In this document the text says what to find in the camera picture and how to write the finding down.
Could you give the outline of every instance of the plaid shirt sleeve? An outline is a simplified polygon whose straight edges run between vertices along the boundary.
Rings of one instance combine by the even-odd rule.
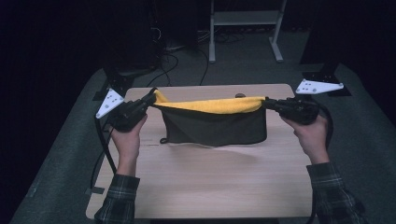
[[[330,163],[307,166],[321,224],[366,224],[362,203],[347,191],[336,167]]]
[[[134,200],[139,178],[114,175],[103,206],[96,212],[96,223],[134,223]]]

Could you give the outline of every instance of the hand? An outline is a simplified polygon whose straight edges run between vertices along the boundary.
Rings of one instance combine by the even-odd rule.
[[[136,162],[140,148],[140,130],[146,122],[148,116],[143,117],[128,133],[120,133],[116,129],[111,132],[111,138],[119,152],[119,165],[117,174],[136,175]]]
[[[304,153],[309,157],[312,164],[329,162],[326,149],[327,120],[321,115],[309,125],[302,125],[292,120],[282,118],[294,129]]]

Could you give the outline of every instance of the wooden table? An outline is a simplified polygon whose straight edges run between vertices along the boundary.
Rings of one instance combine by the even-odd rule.
[[[134,88],[126,100],[140,99],[148,88]],[[159,90],[172,102],[268,96],[293,96],[289,85],[235,85],[166,87]],[[136,218],[253,218],[309,217],[312,189],[305,156],[290,126],[274,111],[267,111],[268,137],[247,146],[202,147],[195,144],[160,144],[165,137],[161,111],[150,107],[141,130],[136,176],[141,178],[136,197]],[[109,145],[115,163],[118,154]],[[86,215],[93,218],[106,197],[113,174],[103,161],[95,183],[105,189],[93,193]]]

